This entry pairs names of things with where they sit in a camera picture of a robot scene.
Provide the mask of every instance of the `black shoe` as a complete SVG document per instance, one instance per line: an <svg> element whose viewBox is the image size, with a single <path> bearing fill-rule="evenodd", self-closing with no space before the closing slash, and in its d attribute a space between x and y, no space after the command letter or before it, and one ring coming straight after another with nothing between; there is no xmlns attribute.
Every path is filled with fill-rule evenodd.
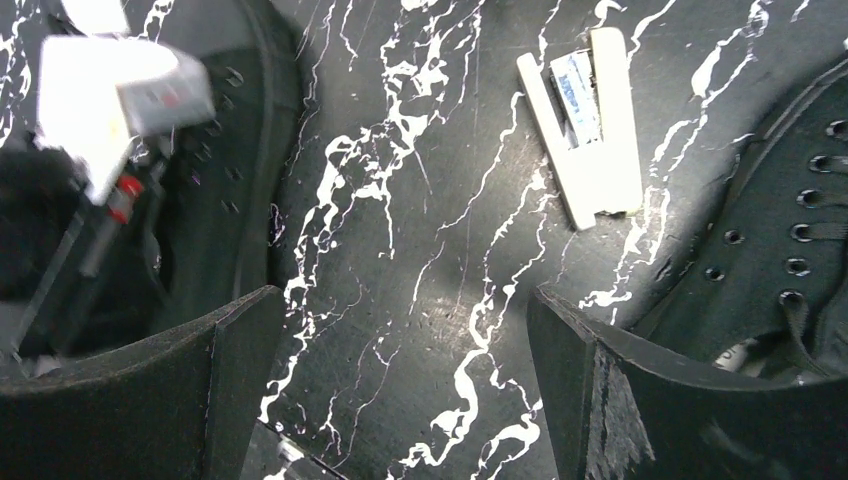
<svg viewBox="0 0 848 480"><path fill-rule="evenodd" d="M204 63L217 118L180 132L183 164L163 179L156 237L168 300L151 333L268 283L269 208L303 99L292 32L269 0L177 2L159 41Z"/></svg>
<svg viewBox="0 0 848 480"><path fill-rule="evenodd" d="M703 362L769 339L787 365L848 373L846 214L848 56L764 121L697 261L636 333Z"/></svg>

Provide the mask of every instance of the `marble floor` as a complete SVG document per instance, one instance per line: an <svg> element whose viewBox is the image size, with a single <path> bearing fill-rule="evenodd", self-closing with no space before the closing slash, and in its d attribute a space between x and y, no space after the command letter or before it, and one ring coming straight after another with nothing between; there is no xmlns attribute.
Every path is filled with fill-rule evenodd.
<svg viewBox="0 0 848 480"><path fill-rule="evenodd" d="M848 37L842 0L273 2L303 34L307 110L272 207L287 333L243 475L266 480L292 475L283 437L347 478L556 478L529 292L632 325L685 270L757 120ZM151 37L180 8L125 3ZM0 143L32 120L37 4L0 0ZM645 208L575 234L515 59L600 25L627 39Z"/></svg>

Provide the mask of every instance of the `shoe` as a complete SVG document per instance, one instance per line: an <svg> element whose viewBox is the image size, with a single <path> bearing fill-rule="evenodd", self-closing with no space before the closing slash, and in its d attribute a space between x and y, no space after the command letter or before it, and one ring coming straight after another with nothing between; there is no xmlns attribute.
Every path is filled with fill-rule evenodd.
<svg viewBox="0 0 848 480"><path fill-rule="evenodd" d="M702 362L768 340L785 366L848 373L846 207L848 55L768 115L697 260L634 332Z"/></svg>
<svg viewBox="0 0 848 480"><path fill-rule="evenodd" d="M175 132L155 153L168 157L164 195L145 192L139 199L131 231L110 254L117 268L104 270L114 273L101 274L85 298L68 299L73 306L56 310L74 319L89 315L36 322L22 355L120 346L268 283L269 208L302 107L291 30L268 0L186 0L160 26L159 42L206 67L216 118ZM54 31L79 34L68 22L59 27ZM76 275L73 268L70 273ZM68 285L69 277L62 278Z"/></svg>

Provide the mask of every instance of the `black marble surface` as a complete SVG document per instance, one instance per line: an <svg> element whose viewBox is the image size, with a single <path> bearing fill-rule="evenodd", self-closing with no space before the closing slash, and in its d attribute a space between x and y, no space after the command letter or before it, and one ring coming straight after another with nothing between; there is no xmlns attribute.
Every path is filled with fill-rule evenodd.
<svg viewBox="0 0 848 480"><path fill-rule="evenodd" d="M273 1L303 32L307 113L272 208L287 334L257 415L363 479L555 478L530 289L638 320L747 133L848 37L843 0ZM180 1L153 4L127 2L134 33L177 28ZM35 5L0 2L0 141L32 120ZM584 48L598 25L628 39L645 208L575 234L515 59ZM243 477L284 478L264 461Z"/></svg>

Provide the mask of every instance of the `white plastic object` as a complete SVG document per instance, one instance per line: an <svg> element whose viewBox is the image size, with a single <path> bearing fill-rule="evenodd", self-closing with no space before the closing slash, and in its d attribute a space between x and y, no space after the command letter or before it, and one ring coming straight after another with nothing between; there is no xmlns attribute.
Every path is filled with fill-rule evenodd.
<svg viewBox="0 0 848 480"><path fill-rule="evenodd" d="M132 139L215 116L206 69L147 40L49 36L42 44L38 142L83 163L86 194L103 205Z"/></svg>
<svg viewBox="0 0 848 480"><path fill-rule="evenodd" d="M633 214L642 204L641 167L624 36L610 27L591 30L589 35L602 133L600 142L571 148L533 55L525 54L517 60L554 176L578 231L595 226L598 213Z"/></svg>
<svg viewBox="0 0 848 480"><path fill-rule="evenodd" d="M86 35L129 35L130 25L121 0L62 0L65 13Z"/></svg>

